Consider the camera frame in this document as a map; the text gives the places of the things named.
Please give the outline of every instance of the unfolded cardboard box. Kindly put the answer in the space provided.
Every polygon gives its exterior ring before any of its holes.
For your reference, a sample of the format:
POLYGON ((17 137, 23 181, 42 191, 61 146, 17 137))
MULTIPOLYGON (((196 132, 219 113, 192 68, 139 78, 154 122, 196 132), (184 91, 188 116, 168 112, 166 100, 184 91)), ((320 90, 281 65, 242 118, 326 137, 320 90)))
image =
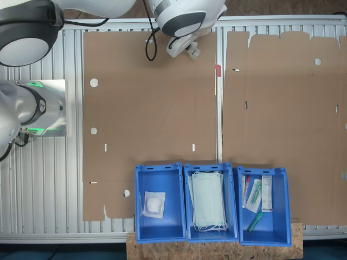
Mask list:
POLYGON ((347 225, 347 37, 248 40, 228 33, 223 161, 287 168, 292 215, 347 225))
POLYGON ((104 220, 104 207, 109 218, 133 217, 136 164, 216 163, 216 35, 199 39, 198 62, 186 52, 169 56, 170 38, 161 32, 150 62, 149 35, 84 33, 85 221, 104 220), (89 84, 92 79, 97 87, 89 84))

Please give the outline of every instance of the blue plastic bin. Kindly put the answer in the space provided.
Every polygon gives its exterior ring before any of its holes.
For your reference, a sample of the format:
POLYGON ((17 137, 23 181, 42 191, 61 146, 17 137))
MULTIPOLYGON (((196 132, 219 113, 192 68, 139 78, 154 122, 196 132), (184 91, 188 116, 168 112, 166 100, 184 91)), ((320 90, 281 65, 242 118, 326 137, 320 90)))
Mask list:
POLYGON ((185 210, 187 213, 187 231, 188 242, 202 243, 202 242, 238 242, 239 235, 237 233, 237 219, 236 219, 236 204, 233 185, 233 171, 230 163, 218 165, 184 165, 185 177, 185 210), (209 231, 197 232, 193 224, 193 205, 189 193, 188 176, 194 172, 214 172, 220 171, 223 174, 223 197, 224 209, 226 213, 226 220, 228 229, 226 231, 209 231))
POLYGON ((135 174, 136 242, 186 241, 182 165, 137 165, 135 174), (166 193, 164 218, 143 216, 145 191, 166 193))
MULTIPOLYGON (((239 166, 233 168, 233 173, 241 245, 292 246, 291 213, 286 169, 253 169, 239 166), (242 208, 241 175, 243 174, 250 176, 247 199, 255 178, 261 179, 262 175, 272 176, 272 212, 263 212, 262 218, 252 232, 247 232, 247 229, 256 214, 246 208, 242 208)), ((258 209, 259 212, 261 212, 261 203, 258 209)))

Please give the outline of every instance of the metal plate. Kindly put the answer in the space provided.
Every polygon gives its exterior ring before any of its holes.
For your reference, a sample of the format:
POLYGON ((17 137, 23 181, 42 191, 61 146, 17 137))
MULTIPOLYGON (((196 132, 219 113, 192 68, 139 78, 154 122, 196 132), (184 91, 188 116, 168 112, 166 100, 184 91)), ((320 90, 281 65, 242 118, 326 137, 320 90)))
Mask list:
MULTIPOLYGON (((101 20, 79 20, 95 23, 101 20)), ((222 17, 215 25, 216 64, 225 68, 227 31, 275 34, 305 31, 310 36, 347 35, 344 16, 222 17)), ((134 231, 133 219, 82 220, 83 33, 65 25, 52 51, 21 68, 0 67, 0 80, 66 80, 67 137, 31 138, 0 164, 1 243, 115 243, 134 231)), ((146 19, 112 19, 98 31, 149 31, 146 19)), ((222 160, 224 79, 216 78, 217 158, 222 160)), ((5 147, 0 148, 3 154, 5 147)), ((308 226, 304 239, 347 238, 347 226, 308 226)))

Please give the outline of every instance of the green syringe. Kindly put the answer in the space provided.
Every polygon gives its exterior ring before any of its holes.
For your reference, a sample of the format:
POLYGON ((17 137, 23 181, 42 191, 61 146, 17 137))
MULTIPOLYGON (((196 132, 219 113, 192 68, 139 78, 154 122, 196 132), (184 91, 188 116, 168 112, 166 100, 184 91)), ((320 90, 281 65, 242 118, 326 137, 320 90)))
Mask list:
POLYGON ((254 220, 252 221, 252 223, 249 225, 247 231, 251 232, 255 226, 257 225, 257 223, 259 222, 259 220, 262 218, 262 212, 259 212, 256 217, 254 218, 254 220))
POLYGON ((258 184, 256 185, 256 188, 252 197, 252 204, 256 203, 256 200, 258 199, 260 192, 261 192, 261 181, 258 182, 258 184))

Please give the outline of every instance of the robotic arm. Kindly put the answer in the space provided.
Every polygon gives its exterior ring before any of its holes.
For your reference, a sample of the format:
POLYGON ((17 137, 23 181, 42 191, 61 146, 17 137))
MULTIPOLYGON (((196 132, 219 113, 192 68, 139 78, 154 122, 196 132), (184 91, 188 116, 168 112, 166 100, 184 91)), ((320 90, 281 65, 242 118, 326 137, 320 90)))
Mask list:
MULTIPOLYGON (((136 0, 1 0, 0 64, 18 67, 45 57, 64 25, 62 11, 77 9, 115 18, 136 0)), ((211 31, 226 11, 225 0, 148 0, 161 31, 173 37, 167 51, 176 57, 211 31)))
MULTIPOLYGON (((64 9, 116 18, 128 12, 135 1, 0 0, 0 65, 25 66, 44 58, 67 23, 64 9)), ((225 0, 148 0, 162 33, 172 37, 168 53, 176 57, 187 50, 194 59, 199 54, 194 41, 211 31, 227 9, 224 3, 225 0)), ((60 109, 57 99, 44 87, 0 84, 0 146, 12 142, 20 128, 49 127, 60 109)))

